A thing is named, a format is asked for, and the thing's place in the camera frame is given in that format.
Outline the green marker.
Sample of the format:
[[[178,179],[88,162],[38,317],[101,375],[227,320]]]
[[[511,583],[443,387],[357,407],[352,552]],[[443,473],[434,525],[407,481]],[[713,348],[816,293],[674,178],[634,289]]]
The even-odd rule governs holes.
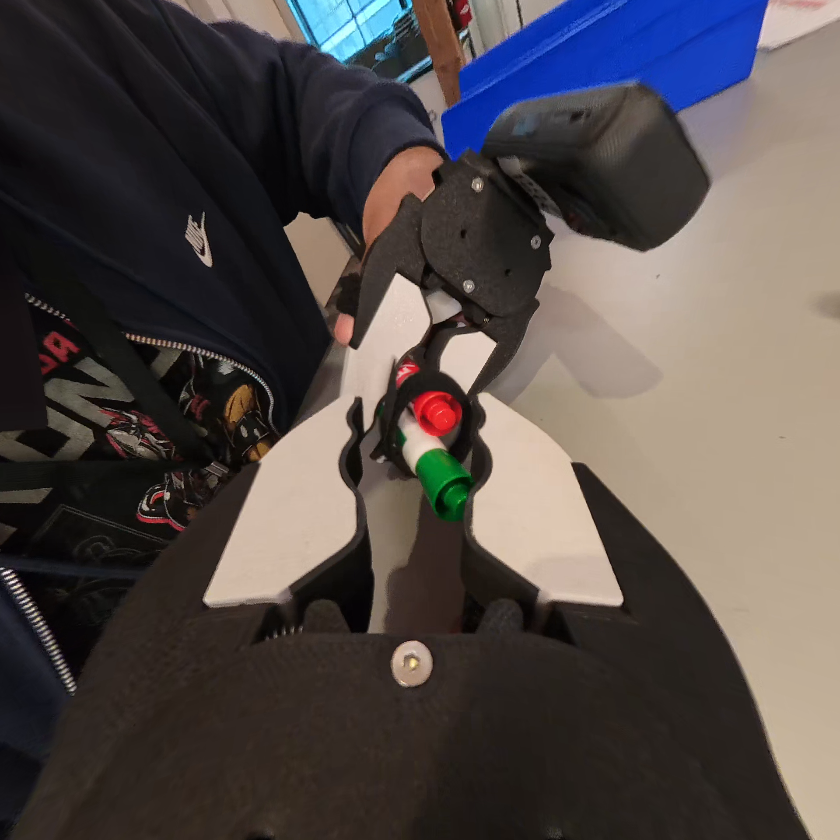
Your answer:
[[[397,443],[410,472],[419,480],[434,513],[446,522],[461,522],[474,480],[440,437],[425,432],[405,411],[398,421]]]

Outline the printed paper sheet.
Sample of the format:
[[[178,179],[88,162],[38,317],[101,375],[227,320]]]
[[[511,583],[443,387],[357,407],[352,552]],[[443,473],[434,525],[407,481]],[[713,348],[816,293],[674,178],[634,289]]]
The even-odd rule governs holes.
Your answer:
[[[787,46],[839,20],[839,1],[769,1],[758,49]]]

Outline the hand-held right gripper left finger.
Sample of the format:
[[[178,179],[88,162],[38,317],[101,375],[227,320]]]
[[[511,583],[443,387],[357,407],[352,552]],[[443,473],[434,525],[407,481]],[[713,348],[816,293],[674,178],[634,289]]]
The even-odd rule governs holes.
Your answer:
[[[360,398],[337,398],[294,427],[256,467],[205,590],[207,607],[290,603],[367,535]]]

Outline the person's left forearm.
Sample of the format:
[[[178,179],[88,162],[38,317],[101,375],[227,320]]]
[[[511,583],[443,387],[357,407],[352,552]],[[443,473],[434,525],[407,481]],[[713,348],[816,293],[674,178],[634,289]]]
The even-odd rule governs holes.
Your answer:
[[[366,198],[393,157],[425,146],[446,159],[410,87],[237,22],[192,29],[214,111],[284,221],[329,217],[363,236]]]

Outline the red marker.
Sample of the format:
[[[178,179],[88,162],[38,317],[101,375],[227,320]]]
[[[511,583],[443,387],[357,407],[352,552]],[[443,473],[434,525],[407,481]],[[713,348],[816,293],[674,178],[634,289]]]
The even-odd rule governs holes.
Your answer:
[[[398,420],[408,411],[423,432],[441,438],[462,420],[465,398],[459,394],[459,386],[447,374],[405,359],[395,369],[391,415]]]

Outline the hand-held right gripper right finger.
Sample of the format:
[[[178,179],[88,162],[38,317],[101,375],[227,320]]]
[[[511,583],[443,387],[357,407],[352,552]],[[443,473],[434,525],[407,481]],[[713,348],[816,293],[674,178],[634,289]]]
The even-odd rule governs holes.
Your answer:
[[[524,584],[527,604],[621,607],[618,584],[571,457],[495,396],[481,393],[475,493],[465,536],[479,571]]]

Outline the person's left hand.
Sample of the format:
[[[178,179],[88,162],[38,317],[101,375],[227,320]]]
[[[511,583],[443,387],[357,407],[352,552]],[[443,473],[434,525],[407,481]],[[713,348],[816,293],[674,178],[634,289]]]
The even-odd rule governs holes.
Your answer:
[[[350,259],[327,303],[337,343],[347,346],[353,337],[361,271],[373,243],[393,221],[406,196],[424,200],[433,191],[434,173],[443,162],[444,157],[434,149],[412,147],[393,157],[373,184],[363,211],[363,256]]]

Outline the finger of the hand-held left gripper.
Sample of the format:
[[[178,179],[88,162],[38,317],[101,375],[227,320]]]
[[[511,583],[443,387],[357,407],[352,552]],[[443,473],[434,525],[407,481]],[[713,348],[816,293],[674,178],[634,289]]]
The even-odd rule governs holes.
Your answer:
[[[479,380],[496,350],[497,342],[482,331],[460,324],[440,331],[440,373],[462,393],[479,392]]]
[[[392,381],[394,363],[426,338],[431,325],[421,288],[394,274],[359,347],[344,355],[342,396],[360,398],[363,410],[374,411]]]

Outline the large blue plastic bin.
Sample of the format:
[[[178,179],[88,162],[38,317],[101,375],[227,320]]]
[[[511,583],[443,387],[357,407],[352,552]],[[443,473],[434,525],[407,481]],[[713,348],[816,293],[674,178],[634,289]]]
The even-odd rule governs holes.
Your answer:
[[[455,159],[510,105],[641,81],[675,111],[749,77],[766,1],[569,1],[471,61],[441,117]]]

